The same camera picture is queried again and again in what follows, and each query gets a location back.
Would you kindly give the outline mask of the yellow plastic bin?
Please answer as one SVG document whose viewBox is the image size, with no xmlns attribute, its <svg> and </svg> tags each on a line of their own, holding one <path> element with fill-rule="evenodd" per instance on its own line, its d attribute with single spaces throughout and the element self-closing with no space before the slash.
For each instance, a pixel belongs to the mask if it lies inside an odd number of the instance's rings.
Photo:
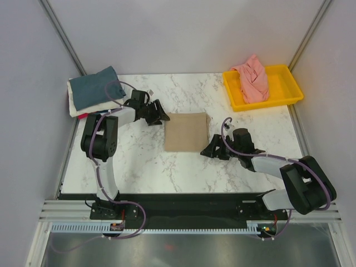
<svg viewBox="0 0 356 267">
<path fill-rule="evenodd" d="M 238 68 L 222 77 L 235 112 L 292 105 L 304 98 L 286 65 Z"/>
</svg>

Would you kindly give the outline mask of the folded blue-grey t shirt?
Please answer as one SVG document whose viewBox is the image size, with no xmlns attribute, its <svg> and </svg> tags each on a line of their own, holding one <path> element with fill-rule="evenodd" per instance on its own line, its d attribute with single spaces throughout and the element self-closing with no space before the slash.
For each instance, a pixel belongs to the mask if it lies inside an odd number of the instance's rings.
<svg viewBox="0 0 356 267">
<path fill-rule="evenodd" d="M 114 100 L 120 100 L 126 96 L 112 66 L 95 74 L 69 80 L 69 93 L 72 95 L 72 103 L 76 111 L 108 102 L 110 99 L 105 91 Z"/>
</svg>

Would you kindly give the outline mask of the corner aluminium post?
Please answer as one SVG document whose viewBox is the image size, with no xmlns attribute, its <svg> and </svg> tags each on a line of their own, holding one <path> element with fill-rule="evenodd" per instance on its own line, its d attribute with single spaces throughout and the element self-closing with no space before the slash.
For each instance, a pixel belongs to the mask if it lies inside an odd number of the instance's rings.
<svg viewBox="0 0 356 267">
<path fill-rule="evenodd" d="M 39 4 L 41 5 L 44 13 L 48 17 L 50 23 L 52 24 L 53 28 L 55 29 L 57 35 L 59 36 L 63 46 L 65 47 L 67 53 L 69 54 L 73 64 L 75 65 L 77 71 L 81 76 L 87 75 L 87 72 L 81 63 L 68 35 L 65 32 L 64 27 L 62 26 L 59 18 L 57 17 L 55 10 L 53 9 L 50 1 L 48 0 L 39 0 Z"/>
<path fill-rule="evenodd" d="M 299 62 L 300 58 L 303 55 L 303 52 L 305 51 L 308 44 L 312 40 L 314 34 L 316 33 L 318 27 L 320 26 L 322 20 L 328 13 L 329 8 L 332 6 L 333 2 L 334 2 L 333 0 L 323 0 L 322 1 L 317 13 L 315 14 L 311 24 L 309 25 L 303 39 L 301 40 L 298 48 L 296 49 L 289 65 L 288 65 L 288 69 L 290 72 L 292 72 L 294 70 L 294 68 L 296 67 L 297 63 Z"/>
</svg>

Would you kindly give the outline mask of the pink t shirt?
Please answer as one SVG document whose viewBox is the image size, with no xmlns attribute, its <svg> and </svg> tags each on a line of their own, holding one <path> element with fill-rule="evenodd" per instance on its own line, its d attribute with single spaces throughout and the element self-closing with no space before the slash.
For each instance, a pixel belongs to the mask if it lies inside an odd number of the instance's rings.
<svg viewBox="0 0 356 267">
<path fill-rule="evenodd" d="M 230 68 L 240 75 L 241 93 L 246 104 L 267 101 L 270 97 L 268 76 L 257 55 L 251 55 L 245 63 Z"/>
</svg>

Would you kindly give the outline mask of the left corner aluminium post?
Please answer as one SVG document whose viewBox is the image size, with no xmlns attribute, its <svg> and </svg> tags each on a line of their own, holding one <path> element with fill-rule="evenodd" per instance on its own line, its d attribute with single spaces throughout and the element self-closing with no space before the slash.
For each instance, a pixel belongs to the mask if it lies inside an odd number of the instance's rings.
<svg viewBox="0 0 356 267">
<path fill-rule="evenodd" d="M 73 64 L 75 65 L 77 71 L 81 76 L 87 75 L 87 72 L 81 63 L 68 35 L 65 32 L 64 27 L 62 26 L 59 18 L 57 17 L 55 10 L 53 9 L 50 1 L 48 0 L 39 0 L 39 4 L 41 5 L 44 13 L 48 17 L 50 23 L 52 24 L 53 28 L 55 29 L 57 35 L 59 36 L 63 46 L 65 47 L 67 53 L 69 54 Z"/>
</svg>

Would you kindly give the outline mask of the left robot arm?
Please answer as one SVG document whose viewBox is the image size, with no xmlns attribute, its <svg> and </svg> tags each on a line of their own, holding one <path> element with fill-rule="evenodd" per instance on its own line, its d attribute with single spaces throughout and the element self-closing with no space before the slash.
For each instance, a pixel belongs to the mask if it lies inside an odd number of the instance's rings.
<svg viewBox="0 0 356 267">
<path fill-rule="evenodd" d="M 119 189 L 113 173 L 113 156 L 117 149 L 118 129 L 144 119 L 149 126 L 170 121 L 160 101 L 150 100 L 145 91 L 132 90 L 131 97 L 118 108 L 86 118 L 81 138 L 81 150 L 95 168 L 97 192 L 95 207 L 101 208 L 110 219 L 118 218 L 122 205 L 118 202 Z"/>
</svg>

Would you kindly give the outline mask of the folded cream t shirt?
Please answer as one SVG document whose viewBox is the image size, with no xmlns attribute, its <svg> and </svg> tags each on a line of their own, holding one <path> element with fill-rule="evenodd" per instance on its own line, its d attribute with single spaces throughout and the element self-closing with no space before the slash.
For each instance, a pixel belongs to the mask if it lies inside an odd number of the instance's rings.
<svg viewBox="0 0 356 267">
<path fill-rule="evenodd" d="M 113 101 L 107 101 L 107 102 L 93 105 L 91 107 L 77 110 L 74 106 L 73 92 L 69 81 L 67 82 L 67 92 L 68 92 L 69 114 L 71 117 L 78 117 L 80 115 L 83 115 L 84 113 L 93 113 L 102 110 L 113 110 L 118 106 Z"/>
</svg>

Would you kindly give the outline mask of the folded red t shirt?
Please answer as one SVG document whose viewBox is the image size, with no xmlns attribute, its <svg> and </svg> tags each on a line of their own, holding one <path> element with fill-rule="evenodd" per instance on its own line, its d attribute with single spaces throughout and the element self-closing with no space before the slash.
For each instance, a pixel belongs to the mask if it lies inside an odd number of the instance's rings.
<svg viewBox="0 0 356 267">
<path fill-rule="evenodd" d="M 77 116 L 77 118 L 78 118 L 79 120 L 81 120 L 81 119 L 87 118 L 90 114 L 89 114 L 89 113 L 83 113 L 83 114 Z"/>
</svg>

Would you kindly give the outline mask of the aluminium frame rail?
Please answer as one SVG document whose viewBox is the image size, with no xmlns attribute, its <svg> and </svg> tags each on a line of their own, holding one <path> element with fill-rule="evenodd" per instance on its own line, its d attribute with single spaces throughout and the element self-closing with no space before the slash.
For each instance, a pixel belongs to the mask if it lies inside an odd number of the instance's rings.
<svg viewBox="0 0 356 267">
<path fill-rule="evenodd" d="M 147 219 L 214 218 L 241 221 L 284 221 L 286 210 L 261 211 L 253 201 L 150 201 L 139 200 L 138 204 L 121 204 L 113 210 L 95 207 L 95 203 L 81 200 L 47 200 L 39 219 L 41 221 L 89 221 L 126 220 L 138 221 L 146 214 Z"/>
</svg>

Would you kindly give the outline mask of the right corner aluminium post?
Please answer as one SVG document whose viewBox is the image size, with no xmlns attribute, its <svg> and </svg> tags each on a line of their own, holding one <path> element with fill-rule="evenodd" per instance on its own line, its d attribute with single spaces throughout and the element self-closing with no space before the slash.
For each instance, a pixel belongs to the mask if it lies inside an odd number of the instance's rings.
<svg viewBox="0 0 356 267">
<path fill-rule="evenodd" d="M 316 33 L 318 27 L 320 26 L 322 20 L 328 13 L 329 8 L 332 6 L 333 2 L 334 2 L 333 0 L 323 0 L 322 1 L 317 13 L 315 14 L 311 24 L 309 25 L 303 39 L 301 40 L 298 48 L 296 49 L 289 65 L 288 65 L 288 69 L 290 72 L 292 72 L 294 70 L 294 68 L 296 67 L 297 63 L 299 62 L 300 58 L 303 55 L 303 52 L 305 51 L 308 44 L 312 40 L 314 34 Z"/>
</svg>

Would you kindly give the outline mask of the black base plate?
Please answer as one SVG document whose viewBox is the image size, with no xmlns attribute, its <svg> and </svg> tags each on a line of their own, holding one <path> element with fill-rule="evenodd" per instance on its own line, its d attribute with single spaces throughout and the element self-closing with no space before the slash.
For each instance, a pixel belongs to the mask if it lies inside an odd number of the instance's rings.
<svg viewBox="0 0 356 267">
<path fill-rule="evenodd" d="M 271 191 L 207 194 L 119 194 L 114 202 L 95 198 L 90 219 L 123 220 L 126 229 L 208 231 L 245 229 L 248 221 L 285 220 L 291 206 L 275 211 L 263 196 Z"/>
</svg>

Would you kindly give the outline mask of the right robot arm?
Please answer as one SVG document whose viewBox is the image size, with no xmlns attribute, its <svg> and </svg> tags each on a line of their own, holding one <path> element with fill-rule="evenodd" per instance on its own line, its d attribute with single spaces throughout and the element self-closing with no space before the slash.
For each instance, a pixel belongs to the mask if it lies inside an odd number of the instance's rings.
<svg viewBox="0 0 356 267">
<path fill-rule="evenodd" d="M 215 134 L 200 154 L 220 160 L 235 157 L 249 171 L 282 179 L 283 190 L 270 190 L 257 196 L 254 210 L 261 219 L 267 219 L 275 210 L 282 209 L 292 209 L 302 215 L 326 210 L 337 197 L 334 186 L 315 158 L 305 156 L 286 160 L 266 155 L 263 150 L 255 148 L 245 128 L 230 128 L 225 136 Z"/>
</svg>

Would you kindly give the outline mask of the beige t shirt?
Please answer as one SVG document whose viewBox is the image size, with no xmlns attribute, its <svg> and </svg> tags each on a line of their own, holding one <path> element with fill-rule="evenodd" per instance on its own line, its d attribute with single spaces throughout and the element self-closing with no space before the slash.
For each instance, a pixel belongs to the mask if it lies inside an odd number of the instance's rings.
<svg viewBox="0 0 356 267">
<path fill-rule="evenodd" d="M 169 113 L 165 123 L 167 152 L 201 152 L 209 144 L 210 117 L 201 113 Z"/>
</svg>

